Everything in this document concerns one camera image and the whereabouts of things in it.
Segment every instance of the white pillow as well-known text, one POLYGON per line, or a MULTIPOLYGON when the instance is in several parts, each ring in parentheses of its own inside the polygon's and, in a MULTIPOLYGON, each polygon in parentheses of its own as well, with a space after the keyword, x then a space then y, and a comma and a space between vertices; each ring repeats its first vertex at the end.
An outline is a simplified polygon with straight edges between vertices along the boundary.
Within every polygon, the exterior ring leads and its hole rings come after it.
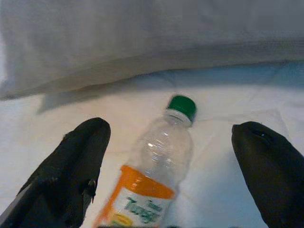
POLYGON ((290 0, 2 0, 2 98, 138 74, 304 59, 290 0))

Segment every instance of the orange label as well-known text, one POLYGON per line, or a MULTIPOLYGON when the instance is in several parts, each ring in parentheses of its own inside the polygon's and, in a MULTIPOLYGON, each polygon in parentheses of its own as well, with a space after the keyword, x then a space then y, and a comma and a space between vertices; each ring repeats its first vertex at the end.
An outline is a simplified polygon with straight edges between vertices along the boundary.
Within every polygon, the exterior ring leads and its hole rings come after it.
POLYGON ((156 226, 174 196, 174 191, 130 166, 122 174, 94 228, 100 225, 156 226))

